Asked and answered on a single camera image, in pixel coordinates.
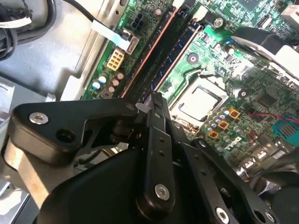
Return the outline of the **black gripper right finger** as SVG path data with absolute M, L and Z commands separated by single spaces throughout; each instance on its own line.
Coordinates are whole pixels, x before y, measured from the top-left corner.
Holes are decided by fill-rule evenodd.
M 183 196 L 191 200 L 197 223 L 279 224 L 274 211 L 204 140 L 188 140 L 161 100 L 172 154 L 183 170 Z

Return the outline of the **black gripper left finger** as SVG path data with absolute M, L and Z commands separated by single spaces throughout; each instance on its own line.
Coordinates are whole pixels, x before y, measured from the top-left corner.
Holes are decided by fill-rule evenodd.
M 22 104 L 7 131 L 7 163 L 41 209 L 61 183 L 125 150 L 142 151 L 136 205 L 149 220 L 175 205 L 171 138 L 162 95 L 144 112 L 122 98 Z

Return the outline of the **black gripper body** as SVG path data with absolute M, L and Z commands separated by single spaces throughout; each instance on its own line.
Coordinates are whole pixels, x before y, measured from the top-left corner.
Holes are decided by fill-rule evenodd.
M 44 201 L 38 224 L 151 224 L 136 194 L 142 151 L 125 150 L 61 183 Z

